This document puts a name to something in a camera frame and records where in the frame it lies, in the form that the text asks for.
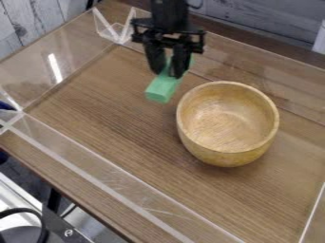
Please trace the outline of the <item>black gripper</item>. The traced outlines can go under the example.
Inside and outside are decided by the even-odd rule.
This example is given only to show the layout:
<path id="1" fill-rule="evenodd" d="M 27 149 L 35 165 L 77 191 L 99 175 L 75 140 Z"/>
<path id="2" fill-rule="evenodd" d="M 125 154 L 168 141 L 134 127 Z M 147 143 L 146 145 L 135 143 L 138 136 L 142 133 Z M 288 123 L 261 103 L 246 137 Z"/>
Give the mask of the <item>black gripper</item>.
<path id="1" fill-rule="evenodd" d="M 181 79 L 189 69 L 190 53 L 204 53 L 206 31 L 189 20 L 188 0 L 150 0 L 151 16 L 134 18 L 133 41 L 143 43 L 151 71 L 166 65 L 165 47 L 173 48 L 169 75 Z"/>

